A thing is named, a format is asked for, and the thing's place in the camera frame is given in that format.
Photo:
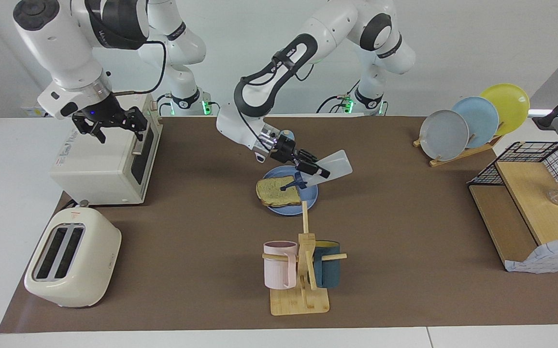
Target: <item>brown table mat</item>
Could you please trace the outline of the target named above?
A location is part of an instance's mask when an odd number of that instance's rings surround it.
[[[213,118],[166,119],[146,202],[99,210],[122,231],[94,307],[59,308],[20,283],[0,333],[558,324],[558,273],[507,273],[466,187],[491,151],[437,168],[421,117],[270,118],[354,172],[320,185],[318,239],[349,258],[325,314],[273,317],[262,244],[297,240],[301,217],[263,207],[255,183],[279,165],[221,136]]]

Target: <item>wooden mug stand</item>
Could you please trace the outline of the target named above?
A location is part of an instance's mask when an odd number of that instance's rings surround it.
[[[307,202],[302,202],[303,233],[298,235],[296,286],[286,290],[270,289],[270,313],[275,316],[326,313],[330,310],[328,290],[317,287],[314,272],[315,234],[309,233]],[[270,260],[287,256],[263,254]],[[347,258],[347,254],[326,255],[323,261]]]
[[[502,125],[504,125],[504,122],[502,122],[498,125],[498,129],[500,127],[502,127]],[[472,139],[474,139],[475,136],[476,136],[476,134],[472,134],[470,136],[470,139],[468,140],[468,143],[470,143],[470,141]],[[462,158],[465,158],[465,157],[469,157],[469,156],[478,154],[478,153],[483,152],[483,151],[491,150],[493,148],[493,146],[495,144],[497,144],[498,141],[500,141],[500,139],[502,139],[502,136],[495,136],[495,137],[493,137],[493,139],[491,139],[491,141],[489,141],[489,143],[486,143],[483,146],[475,147],[475,148],[467,148],[467,149],[464,150],[464,152],[462,152],[459,156],[453,158],[452,160],[440,161],[440,156],[438,156],[438,158],[429,161],[429,166],[430,167],[438,167],[438,165],[443,165],[444,163],[449,163],[449,162],[452,162],[452,161],[455,161],[455,160],[458,160],[458,159],[462,159]],[[418,138],[417,140],[413,141],[412,145],[414,147],[420,147],[420,141],[421,140],[422,140],[421,138]]]

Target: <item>gray plate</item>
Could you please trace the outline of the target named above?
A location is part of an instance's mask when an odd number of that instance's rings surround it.
[[[420,127],[420,146],[427,156],[440,161],[459,156],[466,149],[469,138],[466,121],[451,110],[432,113]]]

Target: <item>dark blue mug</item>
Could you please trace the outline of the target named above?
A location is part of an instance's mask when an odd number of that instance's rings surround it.
[[[321,260],[322,256],[341,253],[339,242],[318,240],[315,243],[314,271],[318,287],[330,289],[339,286],[340,260]]]

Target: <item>pink mug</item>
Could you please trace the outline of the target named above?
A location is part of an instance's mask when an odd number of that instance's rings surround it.
[[[266,287],[276,290],[295,287],[298,243],[288,240],[265,242],[264,253],[287,256],[287,261],[264,259],[264,284]]]

